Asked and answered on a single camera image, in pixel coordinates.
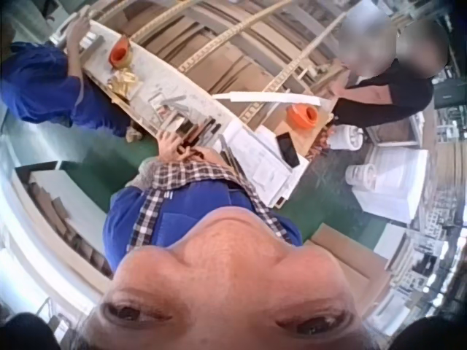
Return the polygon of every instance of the plaid collar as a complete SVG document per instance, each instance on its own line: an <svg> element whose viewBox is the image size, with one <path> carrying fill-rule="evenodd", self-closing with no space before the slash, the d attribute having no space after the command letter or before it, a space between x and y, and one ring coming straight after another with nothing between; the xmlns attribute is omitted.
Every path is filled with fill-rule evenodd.
<svg viewBox="0 0 467 350"><path fill-rule="evenodd" d="M244 189L255 210L277 237L290 243L287 231L279 220L271 213L256 194L255 188L242 176L236 175L231 169L211 163L195 161L184 163L170 163L158 166L153 178L146 201L139 212L138 220L133 227L133 234L127 246L127 252L138 246L149 245L153 235L155 223L163 201L170 196L170 192L191 182L203 180L224 180L233 182Z"/></svg>

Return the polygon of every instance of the paper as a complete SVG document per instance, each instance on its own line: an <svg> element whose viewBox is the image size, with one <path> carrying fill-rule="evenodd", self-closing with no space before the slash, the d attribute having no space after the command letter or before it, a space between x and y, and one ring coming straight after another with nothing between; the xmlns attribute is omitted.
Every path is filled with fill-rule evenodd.
<svg viewBox="0 0 467 350"><path fill-rule="evenodd" d="M263 125L260 125L258 129L256 129L256 136L267 146L270 148L270 150L280 156L280 148L279 144L277 143L276 140L276 135L270 131L268 128L266 128ZM287 179L284 187L282 188L279 193L277 193L277 199L275 201L277 202L281 197L284 199L289 199L290 196L292 195L293 190L295 187L297 187L298 183L300 182L301 177L304 175L306 169L308 168L309 161L306 160L304 157L301 155L297 155L298 160L300 161L300 164L296 166L295 168L292 169L292 174L289 176Z"/></svg>
<svg viewBox="0 0 467 350"><path fill-rule="evenodd" d="M282 192L292 174L290 167L239 120L233 120L223 135L259 198L272 208L277 193ZM216 142L215 149L220 151L220 148L220 142Z"/></svg>

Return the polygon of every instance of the floor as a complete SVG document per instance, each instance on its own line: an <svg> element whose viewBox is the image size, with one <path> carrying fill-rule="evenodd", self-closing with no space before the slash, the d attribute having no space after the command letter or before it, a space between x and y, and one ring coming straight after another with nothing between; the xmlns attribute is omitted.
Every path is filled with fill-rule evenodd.
<svg viewBox="0 0 467 350"><path fill-rule="evenodd" d="M32 125L11 115L4 132L21 165L64 161L70 177L104 211L109 209L110 196L136 174L141 161L157 154L157 144L150 139L127 144L105 131ZM365 153L331 151L310 165L279 210L295 222L304 240L324 222L370 249L376 246L387 220L362 212L344 180L346 167L362 163Z"/></svg>

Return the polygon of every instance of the smartphone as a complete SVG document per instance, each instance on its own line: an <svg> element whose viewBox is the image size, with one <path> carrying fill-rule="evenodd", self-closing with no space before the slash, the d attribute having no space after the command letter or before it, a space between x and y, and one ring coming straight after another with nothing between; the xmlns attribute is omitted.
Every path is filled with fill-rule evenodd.
<svg viewBox="0 0 467 350"><path fill-rule="evenodd" d="M292 168L299 166L300 160L298 159L297 151L295 151L290 134L284 133L276 137L276 139L284 161Z"/></svg>

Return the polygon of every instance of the white container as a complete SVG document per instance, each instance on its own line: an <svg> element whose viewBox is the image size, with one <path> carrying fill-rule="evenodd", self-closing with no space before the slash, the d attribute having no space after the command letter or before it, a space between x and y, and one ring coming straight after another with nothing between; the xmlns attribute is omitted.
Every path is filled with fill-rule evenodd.
<svg viewBox="0 0 467 350"><path fill-rule="evenodd" d="M363 131L354 125L337 125L328 137L331 149L358 151L363 145Z"/></svg>
<svg viewBox="0 0 467 350"><path fill-rule="evenodd" d="M349 166L345 171L345 181L350 186L374 190L377 182L377 169L373 164Z"/></svg>

